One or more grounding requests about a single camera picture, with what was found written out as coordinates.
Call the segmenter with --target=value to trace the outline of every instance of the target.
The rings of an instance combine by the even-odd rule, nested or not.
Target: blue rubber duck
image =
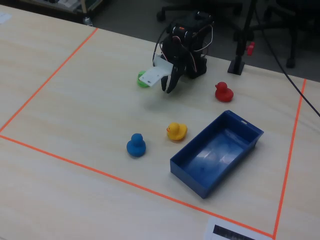
[[[131,140],[126,145],[126,150],[133,157],[141,157],[146,152],[146,143],[140,133],[132,135]]]

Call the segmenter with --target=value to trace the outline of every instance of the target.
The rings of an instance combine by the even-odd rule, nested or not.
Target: paper
[[[11,14],[0,12],[0,25],[4,24],[11,18]]]
[[[272,240],[270,237],[218,217],[210,217],[203,240]]]

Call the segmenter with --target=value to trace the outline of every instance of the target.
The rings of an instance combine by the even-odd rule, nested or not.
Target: orange tape
[[[252,227],[252,226],[246,225],[246,224],[244,224],[244,223],[241,223],[241,222],[232,220],[232,219],[230,219],[230,218],[228,218],[228,217],[221,216],[221,215],[219,215],[219,214],[216,214],[216,213],[214,213],[214,212],[205,210],[205,209],[203,209],[203,208],[200,208],[200,207],[191,205],[191,204],[189,204],[189,203],[186,203],[186,202],[184,202],[184,201],[175,199],[175,198],[173,198],[173,197],[164,195],[164,194],[162,194],[162,193],[160,193],[160,192],[151,190],[151,189],[149,189],[149,188],[146,188],[146,187],[141,186],[141,185],[138,185],[138,184],[136,184],[136,183],[134,183],[134,182],[131,182],[131,181],[122,179],[122,178],[120,178],[120,177],[111,175],[111,174],[106,173],[106,172],[104,172],[104,171],[100,171],[100,170],[95,169],[95,168],[93,168],[93,167],[90,167],[90,166],[87,166],[87,165],[84,165],[84,164],[81,164],[81,163],[78,163],[78,162],[69,160],[69,159],[64,158],[64,157],[62,157],[62,156],[58,156],[58,155],[56,155],[56,154],[53,154],[53,153],[50,153],[50,152],[41,150],[41,149],[39,149],[39,148],[37,148],[37,147],[28,145],[28,144],[26,144],[26,143],[23,143],[23,142],[20,142],[20,141],[17,141],[17,140],[14,140],[14,139],[9,138],[9,137],[7,137],[7,136],[0,135],[0,138],[5,139],[5,140],[8,140],[8,141],[13,142],[13,143],[16,143],[16,144],[19,144],[19,145],[21,145],[21,146],[27,147],[27,148],[29,148],[29,149],[35,150],[35,151],[37,151],[37,152],[46,154],[46,155],[48,155],[48,156],[50,156],[50,157],[53,157],[53,158],[56,158],[56,159],[65,161],[65,162],[70,163],[70,164],[73,164],[73,165],[76,165],[76,166],[78,166],[78,167],[81,167],[81,168],[90,170],[90,171],[95,172],[95,173],[97,173],[97,174],[104,175],[104,176],[106,176],[106,177],[108,177],[108,178],[117,180],[117,181],[122,182],[122,183],[124,183],[124,184],[131,185],[131,186],[133,186],[133,187],[135,187],[135,188],[138,188],[138,189],[141,189],[141,190],[146,191],[146,192],[148,192],[148,193],[157,195],[157,196],[162,197],[162,198],[164,198],[164,199],[168,199],[168,200],[170,200],[170,201],[172,201],[172,202],[175,202],[175,203],[177,203],[177,204],[181,204],[181,205],[184,205],[184,206],[186,206],[186,207],[188,207],[188,208],[191,208],[191,209],[194,209],[194,210],[203,212],[203,213],[205,213],[205,214],[209,214],[209,215],[211,215],[211,216],[214,216],[214,217],[217,217],[217,218],[220,218],[220,219],[223,219],[223,220],[228,221],[228,222],[230,222],[230,223],[239,225],[239,226],[241,226],[241,227],[243,227],[243,228],[250,229],[250,230],[252,230],[252,231],[254,231],[254,232],[257,232],[257,233],[259,233],[259,234],[265,235],[265,236],[267,236],[267,237],[270,237],[270,238],[272,237],[272,235],[271,235],[270,233],[264,232],[264,231],[262,231],[262,230],[259,230],[259,229],[257,229],[257,228],[254,228],[254,227]]]
[[[301,89],[301,93],[302,94],[305,92],[306,83],[307,83],[307,80],[304,79],[303,80],[303,84],[302,84],[302,89]],[[284,180],[283,180],[282,191],[281,191],[281,196],[280,196],[280,202],[279,202],[278,211],[277,211],[277,214],[276,214],[274,230],[273,230],[273,235],[272,235],[272,239],[274,239],[274,240],[276,239],[276,236],[277,236],[277,231],[278,231],[278,227],[279,227],[279,220],[280,220],[280,216],[281,216],[281,210],[282,210],[282,206],[284,204],[286,186],[287,186],[290,163],[291,163],[291,156],[292,156],[292,151],[294,149],[294,144],[295,144],[296,131],[297,131],[297,126],[298,126],[298,120],[299,120],[299,115],[300,115],[302,99],[303,99],[302,96],[300,96],[298,108],[297,108],[296,114],[295,114],[295,121],[294,121],[294,126],[293,126],[293,131],[292,131],[292,137],[291,137],[290,149],[289,149],[289,154],[288,154],[288,160],[286,162]]]
[[[9,123],[25,108],[25,106],[40,92],[40,90],[60,71],[60,69],[78,52],[78,50],[96,33],[98,28],[96,28],[74,51],[73,53],[66,59],[64,62],[58,67],[57,70],[52,73],[52,75],[35,91],[34,94],[16,111],[12,117],[0,128],[0,133],[9,125]]]

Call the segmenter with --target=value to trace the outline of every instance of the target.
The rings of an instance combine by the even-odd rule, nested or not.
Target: red clip
[[[255,48],[255,43],[252,41],[250,45],[245,48],[248,56],[252,55],[254,48]]]

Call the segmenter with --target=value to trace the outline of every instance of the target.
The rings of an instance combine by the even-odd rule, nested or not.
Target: floor
[[[242,0],[244,3],[243,11],[240,17],[232,16],[231,11],[226,14],[233,18],[234,22],[240,26],[244,25],[245,17],[249,8],[248,0]],[[156,42],[161,31],[175,17],[183,14],[179,12],[169,12],[166,15],[166,21],[159,23],[156,20],[156,13],[162,6],[183,3],[183,0],[110,0],[104,9],[93,19],[95,27],[108,31],[132,36]],[[264,10],[268,3],[273,4],[273,0],[259,1],[257,9],[262,18]],[[277,56],[283,66],[290,54],[290,36],[288,30],[268,30],[267,36],[273,46]],[[252,56],[245,56],[246,64],[280,72],[274,57],[271,55],[260,32],[255,32],[255,49]],[[287,69],[290,75],[306,78],[320,82],[318,73],[320,56],[320,37],[310,37],[304,32],[299,34],[298,50],[296,58],[296,67]],[[232,60],[235,57],[237,44],[233,42],[233,31],[221,24],[214,26],[214,40],[210,46],[208,55]]]

